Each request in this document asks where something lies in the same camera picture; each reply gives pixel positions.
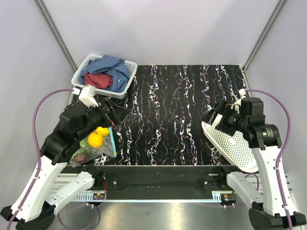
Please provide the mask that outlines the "clear zip top bag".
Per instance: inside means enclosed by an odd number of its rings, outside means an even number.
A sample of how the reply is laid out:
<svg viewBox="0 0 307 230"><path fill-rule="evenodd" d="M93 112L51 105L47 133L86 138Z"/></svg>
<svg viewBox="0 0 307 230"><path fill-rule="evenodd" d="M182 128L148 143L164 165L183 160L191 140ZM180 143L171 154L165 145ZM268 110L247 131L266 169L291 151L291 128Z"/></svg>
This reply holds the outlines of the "clear zip top bag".
<svg viewBox="0 0 307 230"><path fill-rule="evenodd" d="M117 156L116 145L112 128L102 128L99 126L80 142L80 148L72 155L70 165L74 168L99 157Z"/></svg>

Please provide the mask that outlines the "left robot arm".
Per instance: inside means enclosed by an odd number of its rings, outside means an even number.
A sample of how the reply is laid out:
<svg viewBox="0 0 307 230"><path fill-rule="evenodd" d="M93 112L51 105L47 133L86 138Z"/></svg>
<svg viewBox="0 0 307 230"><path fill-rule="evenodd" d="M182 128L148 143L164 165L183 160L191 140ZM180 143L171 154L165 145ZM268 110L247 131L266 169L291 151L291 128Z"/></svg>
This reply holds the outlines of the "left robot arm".
<svg viewBox="0 0 307 230"><path fill-rule="evenodd" d="M68 105L39 150L40 158L26 188L13 205L2 209L1 216L10 224L16 222L18 230L46 230L60 210L77 195L87 189L100 189L105 180L104 172L89 165L54 195L48 194L81 147L80 142L98 127L119 125L129 113L129 109L116 106L108 98L95 107L81 103Z"/></svg>

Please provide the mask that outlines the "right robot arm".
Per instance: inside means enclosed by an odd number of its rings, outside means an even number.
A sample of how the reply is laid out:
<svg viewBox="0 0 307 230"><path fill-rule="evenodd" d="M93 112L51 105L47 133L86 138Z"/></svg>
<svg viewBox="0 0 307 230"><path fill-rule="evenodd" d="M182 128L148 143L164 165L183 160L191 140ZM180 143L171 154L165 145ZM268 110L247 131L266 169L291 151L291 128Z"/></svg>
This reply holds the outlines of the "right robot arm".
<svg viewBox="0 0 307 230"><path fill-rule="evenodd" d="M263 101L242 96L233 105L219 100L212 110L201 117L207 139L233 165L232 153L253 156L259 172L262 192L257 191L241 172L218 177L224 190L232 188L248 208L250 223L255 230L282 230L304 226L306 216L299 213L290 196L282 159L278 156L282 141L277 126L265 123Z"/></svg>

